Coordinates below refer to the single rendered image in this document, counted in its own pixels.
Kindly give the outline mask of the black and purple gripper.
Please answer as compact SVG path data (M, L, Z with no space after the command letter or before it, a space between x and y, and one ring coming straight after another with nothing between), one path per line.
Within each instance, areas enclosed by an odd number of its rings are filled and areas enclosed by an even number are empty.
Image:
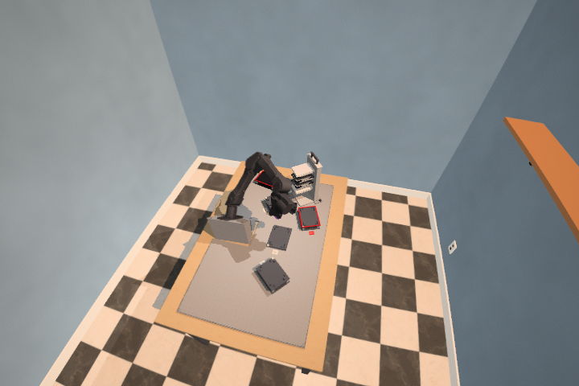
M276 213L275 207L276 207L276 205L272 204L272 207L270 208L270 211L269 211L269 216L274 216L277 220L279 220L283 214Z

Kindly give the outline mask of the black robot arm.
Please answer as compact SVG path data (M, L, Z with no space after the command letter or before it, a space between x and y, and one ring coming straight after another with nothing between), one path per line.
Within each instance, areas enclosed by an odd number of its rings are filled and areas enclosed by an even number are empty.
M276 205L275 212L283 215L288 213L293 215L297 211L298 203L292 202L287 195L287 193L291 190L291 183L274 166L270 160L271 157L272 156L270 154L263 155L261 152L256 152L247 158L245 162L244 173L236 187L230 192L225 203L225 205L227 205L226 215L217 217L218 220L228 221L244 218L243 216L238 216L236 214L236 206L240 206L240 204L243 202L244 193L246 192L249 184L257 175L257 173L259 174L262 170L264 170L264 172L268 175L273 186L273 192L271 193L271 203Z

